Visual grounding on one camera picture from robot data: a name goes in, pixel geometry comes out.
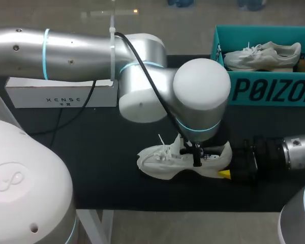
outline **silver robotic arm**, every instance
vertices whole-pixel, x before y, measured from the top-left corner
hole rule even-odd
[[[227,105],[227,71],[208,59],[192,60],[178,70],[167,69],[166,50],[160,39],[149,34],[127,38],[185,136],[197,143],[211,138]],[[112,45],[108,37],[0,28],[0,75],[74,82],[109,79],[114,50],[122,116],[139,123],[166,116],[136,57],[120,37],[115,37]]]

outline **black table surface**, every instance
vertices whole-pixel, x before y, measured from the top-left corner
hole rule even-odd
[[[170,67],[204,55],[168,56]],[[27,132],[54,128],[79,108],[15,109],[0,77],[0,95]],[[305,107],[228,106],[223,120],[233,147],[254,135],[305,133]],[[50,146],[68,167],[77,208],[149,211],[280,211],[305,185],[305,171],[289,172],[256,186],[182,172],[163,181],[141,173],[136,155],[142,149],[172,143],[177,132],[167,118],[151,124],[125,120],[115,108],[86,108],[70,125],[53,135],[34,138]]]

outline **teal shoe box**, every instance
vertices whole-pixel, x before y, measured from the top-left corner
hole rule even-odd
[[[279,45],[301,44],[305,58],[305,26],[218,25],[211,59],[222,66],[223,53],[243,50],[272,41]],[[305,73],[228,71],[231,79],[230,105],[305,107]]]

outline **gray floor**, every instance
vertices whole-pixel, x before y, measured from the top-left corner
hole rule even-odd
[[[161,38],[169,54],[210,53],[216,24],[305,25],[305,0],[268,0],[260,12],[237,9],[236,0],[196,0],[167,7],[167,0],[116,0],[116,29]],[[129,15],[137,9],[137,15]],[[108,35],[108,0],[0,0],[0,26],[51,28]],[[277,244],[278,213],[116,211],[112,244]],[[79,243],[89,243],[81,231]]]
[[[115,211],[111,244],[279,244],[278,217],[279,213]],[[90,244],[83,228],[79,244]]]

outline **white sneaker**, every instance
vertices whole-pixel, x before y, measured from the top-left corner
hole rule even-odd
[[[292,46],[280,46],[273,42],[242,51],[225,54],[224,65],[232,71],[274,71],[292,72],[301,52],[300,43]]]
[[[232,150],[227,142],[224,146],[219,147],[222,149],[220,156],[201,159],[202,166],[193,167],[192,154],[179,154],[181,144],[179,135],[171,145],[165,145],[161,137],[160,140],[163,145],[146,148],[138,154],[139,169],[154,178],[169,180],[187,169],[194,170],[205,177],[222,178],[218,171],[226,168],[232,159]]]

